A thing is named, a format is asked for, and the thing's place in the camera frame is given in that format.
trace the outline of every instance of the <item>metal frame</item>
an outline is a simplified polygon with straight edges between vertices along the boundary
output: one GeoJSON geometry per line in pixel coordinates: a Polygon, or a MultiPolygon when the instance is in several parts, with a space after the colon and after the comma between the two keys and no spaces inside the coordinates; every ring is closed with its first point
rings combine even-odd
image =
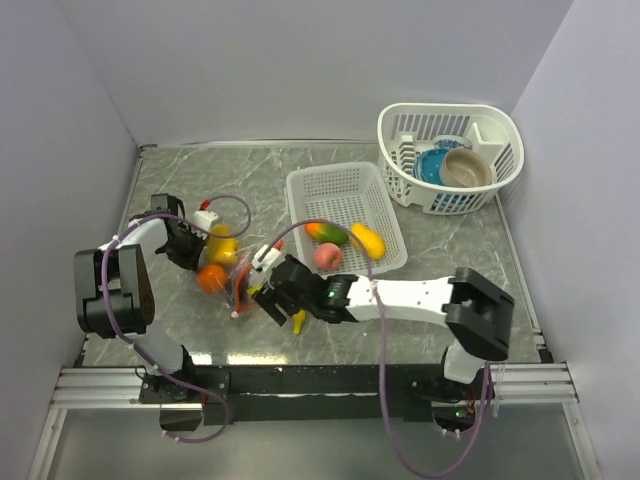
{"type": "MultiPolygon", "coordinates": [[[[185,147],[247,147],[247,146],[278,146],[303,147],[310,145],[376,145],[370,141],[326,140],[326,141],[293,141],[293,140],[264,140],[246,142],[212,142],[185,147]]],[[[135,181],[142,162],[144,161],[144,147],[140,147],[140,156],[136,163],[131,188],[123,212],[121,227],[126,220],[126,212],[135,181]]],[[[546,341],[542,335],[540,324],[533,308],[533,302],[527,288],[524,273],[516,252],[513,238],[509,230],[499,195],[496,202],[505,229],[512,259],[518,275],[518,280],[524,295],[527,312],[529,313],[534,332],[534,341],[539,351],[547,350],[546,341]]],[[[586,424],[579,408],[579,399],[569,373],[569,368],[562,363],[542,364],[502,364],[491,366],[492,378],[495,385],[496,399],[494,405],[500,404],[561,404],[567,419],[568,429],[573,439],[584,478],[600,480],[603,477],[595,450],[591,443],[586,424]]],[[[197,404],[141,404],[138,401],[142,380],[136,376],[132,367],[123,368],[67,368],[60,372],[58,383],[51,400],[49,415],[45,422],[42,436],[34,456],[29,472],[29,480],[45,480],[49,474],[54,459],[60,433],[69,410],[139,410],[139,409],[200,409],[197,404]]]]}

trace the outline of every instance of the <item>wire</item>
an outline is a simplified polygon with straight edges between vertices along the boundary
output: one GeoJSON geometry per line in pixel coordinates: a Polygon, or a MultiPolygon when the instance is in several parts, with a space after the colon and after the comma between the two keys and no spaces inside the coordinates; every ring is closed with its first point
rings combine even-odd
{"type": "Polygon", "coordinates": [[[144,365],[136,365],[136,367],[133,369],[133,373],[136,375],[136,377],[138,377],[140,380],[144,382],[144,376],[138,373],[139,368],[142,368],[143,370],[145,370],[144,365]]]}
{"type": "Polygon", "coordinates": [[[466,460],[467,456],[471,452],[471,449],[473,448],[476,442],[476,439],[478,438],[478,433],[480,433],[480,426],[482,425],[482,420],[483,420],[485,411],[487,411],[488,404],[491,401],[490,400],[491,396],[489,394],[490,385],[491,385],[491,371],[490,371],[489,365],[485,364],[484,366],[484,373],[483,373],[483,379],[482,379],[482,394],[480,396],[480,410],[477,413],[476,423],[473,426],[473,434],[471,435],[471,439],[469,440],[467,447],[464,449],[464,451],[462,452],[458,460],[456,460],[446,470],[443,470],[442,472],[438,472],[438,473],[425,472],[425,471],[419,470],[417,467],[412,465],[411,462],[407,459],[407,457],[402,452],[400,443],[398,442],[395,436],[395,433],[393,431],[393,427],[391,425],[391,418],[389,417],[389,405],[387,401],[387,378],[386,378],[386,364],[387,364],[386,309],[384,304],[382,303],[382,299],[380,298],[380,294],[378,293],[376,282],[374,280],[373,270],[371,266],[371,257],[367,253],[360,239],[352,231],[348,230],[342,225],[338,225],[337,223],[330,222],[329,220],[325,220],[323,218],[313,218],[309,220],[302,220],[300,222],[294,223],[290,227],[287,227],[282,233],[280,233],[265,249],[265,251],[262,253],[258,261],[262,261],[264,257],[267,255],[267,253],[278,242],[278,240],[284,237],[287,233],[289,233],[290,231],[298,227],[301,227],[302,225],[306,225],[307,223],[325,223],[327,225],[331,225],[333,227],[336,227],[342,230],[343,232],[345,232],[351,237],[351,239],[356,243],[356,245],[360,247],[360,250],[362,251],[362,253],[364,254],[367,260],[367,277],[371,281],[371,292],[373,293],[373,296],[376,299],[378,313],[380,314],[380,360],[379,360],[380,370],[379,370],[379,376],[378,376],[378,389],[380,394],[380,410],[382,411],[382,419],[384,422],[385,430],[387,431],[387,436],[391,441],[391,446],[393,447],[393,450],[396,456],[398,457],[398,460],[400,460],[400,463],[402,463],[402,465],[407,470],[409,470],[411,473],[421,478],[437,479],[437,478],[443,478],[443,477],[446,477],[447,475],[450,475],[455,470],[457,470],[458,467],[460,467],[460,465],[462,465],[462,463],[466,460]]]}
{"type": "Polygon", "coordinates": [[[117,235],[113,241],[111,241],[111,243],[109,243],[109,245],[107,246],[107,248],[105,249],[104,253],[102,254],[102,263],[100,265],[100,281],[102,283],[102,294],[104,296],[104,304],[105,304],[105,309],[107,311],[107,318],[109,319],[109,323],[111,324],[111,328],[113,329],[113,331],[115,332],[116,336],[118,338],[120,338],[122,341],[124,341],[125,343],[129,344],[130,346],[132,346],[133,350],[140,355],[140,357],[147,362],[149,365],[152,365],[153,368],[155,370],[158,371],[158,373],[160,373],[164,378],[166,378],[167,380],[169,380],[170,382],[173,382],[174,384],[183,387],[183,388],[188,388],[190,390],[194,390],[198,393],[201,393],[203,395],[207,395],[210,397],[215,398],[218,402],[220,402],[222,404],[222,406],[224,407],[225,410],[225,417],[224,417],[224,422],[222,424],[222,426],[216,430],[214,433],[212,433],[211,435],[208,435],[206,437],[202,437],[202,438],[184,438],[184,437],[180,437],[178,435],[176,435],[173,432],[166,432],[166,435],[169,438],[172,438],[174,440],[176,440],[177,442],[181,442],[181,443],[202,443],[202,442],[207,442],[209,440],[212,440],[216,437],[218,437],[224,430],[225,428],[227,428],[227,426],[229,425],[229,422],[231,421],[231,410],[229,409],[229,404],[227,403],[227,401],[218,393],[216,392],[212,392],[211,390],[208,390],[206,388],[202,388],[199,387],[197,385],[193,385],[191,383],[188,382],[184,382],[182,380],[179,380],[177,378],[175,378],[173,375],[171,375],[171,373],[169,373],[168,371],[166,371],[162,365],[158,365],[158,363],[153,359],[153,357],[144,350],[144,348],[142,348],[140,345],[138,345],[134,340],[128,338],[126,335],[124,335],[122,333],[122,330],[120,329],[120,326],[118,325],[118,322],[116,320],[116,316],[113,312],[113,306],[111,305],[111,295],[109,293],[109,276],[108,276],[108,271],[107,271],[107,266],[108,266],[108,260],[109,260],[109,256],[111,255],[111,252],[118,246],[118,244],[120,244],[122,242],[122,240],[124,240],[129,234],[131,234],[131,232],[133,232],[136,228],[140,227],[141,225],[144,225],[147,222],[150,222],[152,220],[155,219],[170,219],[170,220],[178,220],[179,222],[182,222],[188,226],[190,226],[191,228],[193,228],[194,230],[200,232],[200,233],[204,233],[207,236],[210,237],[216,237],[216,238],[233,238],[233,237],[237,237],[242,235],[244,232],[246,232],[249,228],[249,226],[251,225],[251,208],[249,207],[249,204],[242,198],[237,197],[235,195],[216,195],[212,198],[209,199],[209,203],[221,199],[221,198],[231,198],[233,200],[237,200],[238,202],[240,202],[245,210],[247,211],[247,222],[244,225],[244,227],[242,229],[240,229],[239,232],[237,233],[233,233],[231,235],[218,235],[218,234],[214,234],[211,232],[208,232],[207,230],[204,230],[203,228],[198,227],[197,225],[195,225],[192,222],[189,222],[188,220],[185,220],[184,218],[178,217],[176,215],[172,215],[169,213],[156,213],[153,215],[149,215],[148,217],[144,217],[141,219],[137,219],[135,222],[133,222],[131,225],[129,225],[127,228],[124,229],[124,231],[122,233],[120,233],[119,235],[117,235]]]}

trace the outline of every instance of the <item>yellow mango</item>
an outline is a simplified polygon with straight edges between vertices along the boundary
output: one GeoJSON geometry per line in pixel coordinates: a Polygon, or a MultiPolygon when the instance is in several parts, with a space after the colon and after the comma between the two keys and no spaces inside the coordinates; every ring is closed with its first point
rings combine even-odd
{"type": "MultiPolygon", "coordinates": [[[[217,235],[229,235],[231,230],[228,226],[221,224],[211,229],[211,233],[217,235]]],[[[236,250],[239,243],[235,238],[215,238],[209,237],[207,242],[207,260],[209,263],[217,263],[224,267],[235,267],[238,263],[236,250]]]]}
{"type": "MultiPolygon", "coordinates": [[[[373,260],[380,260],[384,257],[387,249],[384,245],[384,240],[376,232],[361,223],[354,223],[351,226],[351,233],[358,237],[358,240],[362,242],[365,250],[373,260]]],[[[351,242],[360,250],[360,246],[353,239],[351,239],[351,242]]]]}

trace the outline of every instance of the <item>plate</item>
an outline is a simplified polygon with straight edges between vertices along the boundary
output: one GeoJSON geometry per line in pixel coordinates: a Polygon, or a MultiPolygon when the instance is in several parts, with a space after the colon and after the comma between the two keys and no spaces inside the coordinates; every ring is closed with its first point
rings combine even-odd
{"type": "Polygon", "coordinates": [[[424,152],[413,164],[413,176],[433,185],[444,185],[440,180],[440,165],[448,148],[433,148],[424,152]]]}
{"type": "Polygon", "coordinates": [[[437,137],[433,137],[433,145],[436,148],[447,148],[449,150],[453,150],[454,148],[471,150],[472,147],[471,140],[459,135],[438,135],[437,137]]]}

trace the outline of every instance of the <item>orange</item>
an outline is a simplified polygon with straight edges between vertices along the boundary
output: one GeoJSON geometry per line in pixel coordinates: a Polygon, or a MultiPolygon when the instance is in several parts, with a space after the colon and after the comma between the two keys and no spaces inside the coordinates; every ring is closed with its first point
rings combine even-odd
{"type": "Polygon", "coordinates": [[[224,290],[229,277],[220,265],[207,265],[198,272],[198,284],[207,293],[219,293],[224,290]]]}

